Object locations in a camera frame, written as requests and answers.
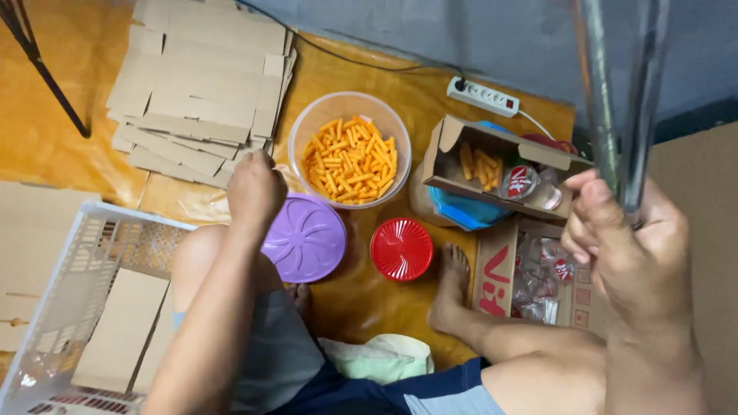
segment electrical socket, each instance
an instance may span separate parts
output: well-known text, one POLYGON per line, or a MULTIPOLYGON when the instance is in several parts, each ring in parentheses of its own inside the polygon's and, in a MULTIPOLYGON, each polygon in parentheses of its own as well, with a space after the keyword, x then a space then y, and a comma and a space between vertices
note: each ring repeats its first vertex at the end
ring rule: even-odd
POLYGON ((449 87, 446 89, 446 96, 472 104, 473 106, 478 106, 503 117, 511 118, 517 114, 518 107, 520 107, 520 100, 516 97, 511 97, 510 95, 495 91, 492 88, 471 82, 470 80, 465 80, 463 91, 459 91, 456 89, 456 82, 459 80, 461 80, 461 77, 458 76, 451 79, 451 83, 449 83, 449 87))

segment foot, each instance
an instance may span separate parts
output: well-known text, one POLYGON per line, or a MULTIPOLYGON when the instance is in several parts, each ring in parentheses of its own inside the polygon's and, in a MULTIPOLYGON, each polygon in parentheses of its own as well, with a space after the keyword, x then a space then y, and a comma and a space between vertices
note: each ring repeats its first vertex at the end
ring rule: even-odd
POLYGON ((446 242, 441 251, 438 291, 428 312, 428 325, 438 332, 451 332, 455 316, 465 308, 469 288, 469 260, 461 248, 446 242))
POLYGON ((312 298, 310 287, 308 287, 308 284, 290 284, 287 290, 289 291, 289 296, 294 301, 297 312, 300 313, 300 317, 304 318, 312 298))

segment gray shorts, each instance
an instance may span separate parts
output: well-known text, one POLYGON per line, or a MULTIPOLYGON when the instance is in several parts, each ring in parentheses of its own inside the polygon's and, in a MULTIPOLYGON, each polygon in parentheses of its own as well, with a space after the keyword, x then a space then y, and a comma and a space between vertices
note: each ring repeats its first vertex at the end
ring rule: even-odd
MULTIPOLYGON (((184 316, 174 314, 175 329, 184 316)), ((478 357, 447 371, 389 385, 345 378, 324 357, 288 292, 280 290, 255 299, 231 409, 248 414, 310 414, 361 400, 406 415, 504 415, 482 386, 480 373, 488 365, 478 357)))

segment person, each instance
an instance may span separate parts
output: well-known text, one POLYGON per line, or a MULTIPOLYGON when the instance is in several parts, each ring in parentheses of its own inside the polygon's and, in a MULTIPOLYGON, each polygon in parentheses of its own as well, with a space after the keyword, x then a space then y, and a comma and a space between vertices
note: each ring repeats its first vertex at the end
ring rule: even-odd
POLYGON ((336 371, 294 305, 305 306, 309 288, 285 290, 260 254, 286 186, 266 153, 247 154, 227 189, 230 225, 200 227, 176 251, 179 327, 142 412, 706 414, 683 214, 649 181, 644 226, 633 232, 594 171, 567 184, 579 196, 562 244, 591 263, 609 313, 607 342, 467 309, 469 263, 446 243, 428 324, 480 357, 382 386, 336 371))

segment hand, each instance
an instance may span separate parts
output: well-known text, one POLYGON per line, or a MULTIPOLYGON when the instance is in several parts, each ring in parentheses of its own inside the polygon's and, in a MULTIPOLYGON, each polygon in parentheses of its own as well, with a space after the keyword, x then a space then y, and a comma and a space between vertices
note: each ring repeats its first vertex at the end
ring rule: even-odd
POLYGON ((264 150, 248 153, 236 165, 226 190, 234 224, 255 221, 264 232, 269 229, 287 197, 287 184, 274 166, 264 150))
POLYGON ((628 327, 683 322, 691 317, 686 217, 648 179, 641 205, 644 225, 633 231, 604 180, 589 170, 566 185, 578 191, 562 246, 583 264, 593 283, 628 327))

